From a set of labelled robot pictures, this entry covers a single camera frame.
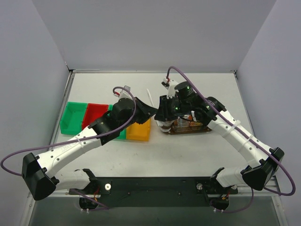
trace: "white tabletop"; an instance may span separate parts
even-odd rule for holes
[[[166,94],[161,85],[164,73],[76,73],[68,101],[114,104],[115,86],[128,85],[134,96],[150,105],[148,88],[156,106]],[[251,131],[247,114],[231,73],[192,73],[187,76],[201,93],[218,99]],[[183,78],[173,73],[178,82]],[[57,142],[72,136],[59,134]],[[151,122],[149,142],[113,140],[89,151],[63,170],[88,168],[98,177],[211,176],[220,167],[246,166],[244,158],[214,132],[194,135],[166,135]]]

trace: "white wall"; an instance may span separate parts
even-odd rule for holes
[[[291,226],[301,215],[301,1],[278,0],[238,70],[238,82],[257,137],[285,151],[283,164],[297,193],[282,197]],[[281,191],[291,185],[277,173]]]
[[[68,70],[30,0],[0,1],[0,159],[49,144]],[[21,172],[22,158],[6,166]],[[0,225],[19,225],[29,192],[0,169]]]
[[[32,0],[71,69],[238,69],[275,0]]]

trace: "cable tie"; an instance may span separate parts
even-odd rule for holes
[[[81,147],[84,147],[84,146],[83,146],[83,144],[81,143],[81,140],[80,140],[80,139],[78,139],[78,137],[77,137],[77,136],[75,136],[75,138],[76,138],[76,139],[77,139],[77,141],[79,142],[80,146],[81,146]]]
[[[236,120],[235,123],[233,124],[233,126],[231,126],[231,128],[229,130],[227,130],[223,135],[222,137],[225,138],[230,132],[232,132],[235,127],[239,126],[240,125],[240,120]]]
[[[246,143],[248,143],[249,140],[251,140],[253,137],[254,137],[254,135],[251,135],[251,136],[243,143],[243,145],[240,147],[240,149],[238,150],[238,152],[240,152],[241,149],[246,145]]]

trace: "purple cable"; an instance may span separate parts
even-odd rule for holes
[[[90,198],[89,196],[86,196],[85,194],[82,194],[82,193],[78,192],[77,190],[75,190],[75,189],[73,189],[73,188],[71,188],[71,189],[69,189],[69,190],[75,192],[76,194],[79,194],[79,195],[83,196],[83,197],[86,198],[86,199],[89,199],[89,200],[92,201],[92,202],[97,203],[98,205],[100,205],[100,206],[102,206],[102,207],[104,207],[104,209],[102,209],[102,210],[108,210],[108,209],[109,209],[109,207],[107,207],[106,205],[102,204],[101,202],[98,202],[98,201],[96,201],[96,200]]]
[[[94,138],[100,138],[100,137],[103,137],[103,136],[106,136],[106,135],[110,135],[110,134],[112,134],[112,133],[115,133],[115,132],[117,132],[118,130],[124,128],[124,127],[125,127],[125,126],[133,119],[133,117],[134,117],[134,115],[135,115],[135,113],[136,113],[136,108],[137,108],[137,104],[136,104],[136,101],[135,101],[135,97],[134,97],[133,94],[132,94],[130,91],[128,91],[126,88],[123,88],[123,87],[120,87],[120,86],[115,87],[115,88],[113,89],[113,93],[114,93],[114,91],[115,91],[116,89],[122,89],[122,90],[124,90],[124,91],[127,92],[127,93],[131,96],[131,98],[133,99],[135,107],[134,107],[134,111],[133,111],[132,116],[131,116],[131,117],[130,117],[123,125],[119,126],[117,129],[114,129],[114,130],[112,130],[112,131],[110,131],[110,132],[103,133],[103,134],[99,134],[99,135],[96,135],[96,136],[81,138],[81,139],[79,139],[79,141],[90,140],[90,139],[94,139]],[[70,140],[70,141],[65,141],[65,142],[61,142],[61,143],[57,143],[57,144],[46,145],[46,146],[41,146],[41,147],[27,148],[27,149],[23,149],[23,150],[20,150],[20,151],[16,151],[16,152],[13,152],[13,153],[11,153],[11,154],[5,156],[5,157],[1,160],[0,166],[1,166],[2,169],[4,169],[4,170],[5,170],[6,172],[8,172],[8,173],[14,174],[14,175],[16,175],[16,176],[22,176],[21,173],[16,173],[16,172],[11,171],[10,169],[6,168],[6,167],[3,165],[4,161],[5,161],[6,159],[8,159],[8,158],[10,158],[10,157],[12,157],[12,156],[14,156],[14,155],[16,155],[16,154],[20,154],[20,153],[23,153],[23,152],[31,152],[31,151],[46,149],[46,148],[55,147],[55,146],[59,146],[59,145],[71,144],[71,143],[74,143],[74,142],[78,142],[78,140]],[[89,200],[91,200],[91,201],[97,203],[98,205],[104,206],[105,208],[108,209],[108,207],[105,206],[104,204],[102,204],[102,203],[100,203],[100,202],[97,202],[96,200],[91,199],[90,197],[88,197],[88,196],[86,196],[86,195],[84,195],[84,194],[82,194],[82,193],[80,193],[80,192],[78,192],[78,191],[76,191],[76,190],[74,190],[74,189],[71,189],[71,190],[74,191],[75,193],[77,193],[77,194],[79,194],[79,195],[81,195],[81,196],[83,196],[83,197],[85,197],[85,198],[87,198],[87,199],[89,199]]]
[[[221,211],[221,210],[215,208],[214,206],[212,206],[213,199],[210,201],[210,205],[211,205],[212,207],[214,207],[215,210],[218,211],[218,212],[222,212],[222,213],[238,213],[238,212],[240,212],[240,211],[243,211],[243,210],[248,209],[248,208],[252,205],[253,200],[254,200],[254,190],[251,188],[251,191],[252,191],[252,196],[251,196],[250,202],[249,202],[246,206],[244,206],[243,208],[240,208],[240,209],[238,209],[238,210],[223,210],[223,211]]]
[[[193,89],[196,91],[196,93],[214,110],[214,112],[219,115],[226,123],[228,123],[230,126],[233,126],[233,124],[227,120],[221,113],[219,113],[216,108],[200,93],[200,91],[197,89],[197,87],[189,80],[189,78],[187,78],[187,76],[178,68],[171,66],[169,67],[168,71],[167,71],[167,76],[166,78],[169,77],[169,72],[171,69],[176,70],[192,87]],[[249,136],[242,131],[240,128],[235,127],[235,129],[241,133],[246,139],[249,139]],[[256,147],[258,147],[260,150],[262,150],[268,157],[270,157],[282,170],[283,172],[286,174],[286,176],[288,177],[288,179],[290,180],[291,184],[292,184],[292,191],[290,193],[282,193],[282,192],[278,192],[278,191],[274,191],[271,190],[269,188],[264,188],[265,190],[272,192],[272,193],[276,193],[278,195],[284,195],[284,196],[291,196],[293,194],[295,194],[296,192],[296,185],[295,182],[292,178],[292,176],[289,174],[289,172],[286,170],[286,168],[270,153],[268,153],[263,147],[261,147],[259,144],[257,144],[255,141],[253,141],[252,139],[249,140],[253,145],[255,145]]]

